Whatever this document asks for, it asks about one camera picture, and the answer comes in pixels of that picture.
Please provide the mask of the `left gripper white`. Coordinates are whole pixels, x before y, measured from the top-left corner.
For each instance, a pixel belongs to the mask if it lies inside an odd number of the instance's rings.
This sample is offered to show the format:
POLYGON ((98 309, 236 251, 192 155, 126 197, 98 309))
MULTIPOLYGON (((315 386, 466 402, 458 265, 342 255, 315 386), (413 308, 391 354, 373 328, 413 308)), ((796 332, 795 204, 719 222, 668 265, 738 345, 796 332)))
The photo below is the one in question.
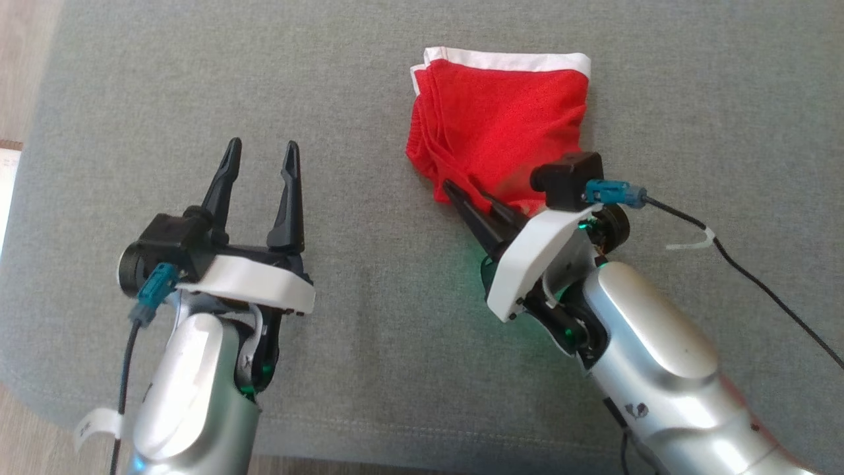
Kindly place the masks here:
MULTIPOLYGON (((241 139, 230 139, 202 202, 202 208, 211 215, 210 235, 216 245, 229 243, 226 226, 230 195, 240 172, 241 151, 241 139)), ((284 188, 274 225, 266 235, 266 246, 282 253, 302 253, 303 190, 299 145, 295 141, 287 142, 280 175, 284 188)), ((291 309, 304 315, 313 312, 316 298, 313 284, 298 274, 234 255, 215 256, 198 282, 180 282, 177 289, 272 309, 291 309)))

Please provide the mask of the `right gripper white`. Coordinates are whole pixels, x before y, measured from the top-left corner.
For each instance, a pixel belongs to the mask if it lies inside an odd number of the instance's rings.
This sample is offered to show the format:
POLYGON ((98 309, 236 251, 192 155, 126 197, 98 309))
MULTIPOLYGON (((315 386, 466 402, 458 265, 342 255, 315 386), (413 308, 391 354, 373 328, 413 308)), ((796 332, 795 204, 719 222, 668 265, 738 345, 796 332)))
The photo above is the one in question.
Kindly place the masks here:
POLYGON ((603 208, 601 204, 578 212, 546 208, 528 220, 521 208, 485 190, 472 190, 473 202, 452 180, 443 181, 442 189, 486 255, 498 261, 486 303, 503 323, 520 310, 518 300, 526 298, 570 241, 579 236, 590 243, 580 222, 603 208), (518 235, 509 246, 510 232, 518 235))

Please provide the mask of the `red mesh shorts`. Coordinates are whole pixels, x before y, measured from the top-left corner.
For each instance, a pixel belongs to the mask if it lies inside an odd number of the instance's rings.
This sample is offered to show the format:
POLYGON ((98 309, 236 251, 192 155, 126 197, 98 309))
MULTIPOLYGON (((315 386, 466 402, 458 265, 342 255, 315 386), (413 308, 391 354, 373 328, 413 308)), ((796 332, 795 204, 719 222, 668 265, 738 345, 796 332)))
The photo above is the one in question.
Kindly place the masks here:
POLYGON ((537 166, 580 150, 591 59, 581 52, 514 53, 430 46, 413 66, 405 153, 446 203, 446 181, 482 211, 485 195, 526 214, 545 207, 537 166))

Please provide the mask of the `grey sofa seat cushion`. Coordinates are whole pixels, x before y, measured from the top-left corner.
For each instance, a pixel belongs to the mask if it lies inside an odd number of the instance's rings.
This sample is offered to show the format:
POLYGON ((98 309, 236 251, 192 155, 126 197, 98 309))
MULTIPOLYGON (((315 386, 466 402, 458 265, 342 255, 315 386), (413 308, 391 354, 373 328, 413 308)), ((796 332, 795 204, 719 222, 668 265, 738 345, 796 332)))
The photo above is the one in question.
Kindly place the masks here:
POLYGON ((312 315, 282 321, 256 450, 472 473, 620 473, 572 358, 483 303, 483 252, 405 144, 427 46, 582 52, 581 144, 708 223, 844 357, 844 0, 67 0, 0 258, 0 381, 71 428, 115 406, 117 262, 243 142, 232 243, 301 147, 312 315))

